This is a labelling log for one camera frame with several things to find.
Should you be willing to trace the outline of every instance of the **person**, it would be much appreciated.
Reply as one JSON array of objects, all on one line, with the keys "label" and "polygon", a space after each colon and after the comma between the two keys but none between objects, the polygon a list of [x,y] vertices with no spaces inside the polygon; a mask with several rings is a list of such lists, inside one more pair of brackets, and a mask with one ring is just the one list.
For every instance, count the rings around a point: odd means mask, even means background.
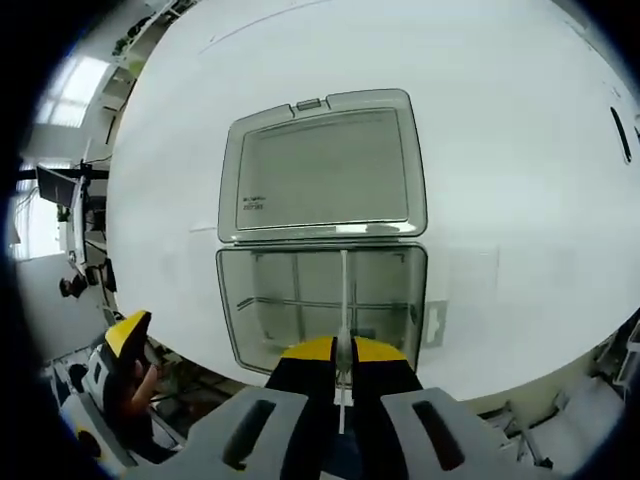
[{"label": "person", "polygon": [[136,360],[133,371],[112,385],[110,408],[105,410],[105,420],[123,446],[153,463],[164,462],[176,453],[153,440],[149,408],[159,377],[158,367],[150,365],[145,373]]},{"label": "person", "polygon": [[64,277],[61,278],[58,283],[60,295],[64,298],[80,298],[80,295],[82,295],[89,285],[95,286],[100,283],[99,278],[102,278],[107,290],[111,292],[116,291],[116,280],[113,274],[113,268],[111,267],[111,260],[107,259],[102,265],[98,265],[97,267],[87,267],[85,272],[86,274],[83,275],[78,271],[72,280],[67,280]]}]

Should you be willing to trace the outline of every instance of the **dark hair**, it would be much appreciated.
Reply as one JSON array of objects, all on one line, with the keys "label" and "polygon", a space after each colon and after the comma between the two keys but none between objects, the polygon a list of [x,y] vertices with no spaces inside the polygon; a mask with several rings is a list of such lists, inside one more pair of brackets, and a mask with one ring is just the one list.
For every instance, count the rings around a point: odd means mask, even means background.
[{"label": "dark hair", "polygon": [[69,288],[67,288],[67,280],[65,278],[60,279],[60,283],[58,283],[58,288],[60,289],[60,295],[63,297],[68,297],[71,295]]}]

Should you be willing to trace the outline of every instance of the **clear container lid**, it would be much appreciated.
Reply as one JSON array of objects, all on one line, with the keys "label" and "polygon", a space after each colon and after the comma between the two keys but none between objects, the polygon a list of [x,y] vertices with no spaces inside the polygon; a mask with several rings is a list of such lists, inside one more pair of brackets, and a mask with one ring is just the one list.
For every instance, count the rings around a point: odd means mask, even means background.
[{"label": "clear container lid", "polygon": [[282,352],[342,326],[342,256],[347,250],[347,326],[389,343],[417,364],[427,255],[418,245],[230,248],[218,279],[234,354],[269,373]]},{"label": "clear container lid", "polygon": [[420,147],[402,90],[329,95],[231,125],[220,188],[223,242],[419,235]]}]

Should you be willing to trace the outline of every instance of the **computer monitor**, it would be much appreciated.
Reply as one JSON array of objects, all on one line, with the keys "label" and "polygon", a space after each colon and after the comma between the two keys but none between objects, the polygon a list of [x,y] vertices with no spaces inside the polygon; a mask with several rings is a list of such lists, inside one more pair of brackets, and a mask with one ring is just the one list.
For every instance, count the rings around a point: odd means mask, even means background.
[{"label": "computer monitor", "polygon": [[42,198],[71,208],[73,192],[76,188],[75,180],[40,166],[36,167],[36,177]]}]

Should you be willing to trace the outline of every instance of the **gray plastic lid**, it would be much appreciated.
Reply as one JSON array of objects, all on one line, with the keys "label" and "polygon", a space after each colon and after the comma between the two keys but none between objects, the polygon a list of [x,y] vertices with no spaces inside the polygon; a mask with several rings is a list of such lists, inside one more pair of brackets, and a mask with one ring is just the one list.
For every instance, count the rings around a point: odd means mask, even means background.
[{"label": "gray plastic lid", "polygon": [[420,146],[406,92],[334,94],[231,125],[221,241],[417,236],[426,225]]}]

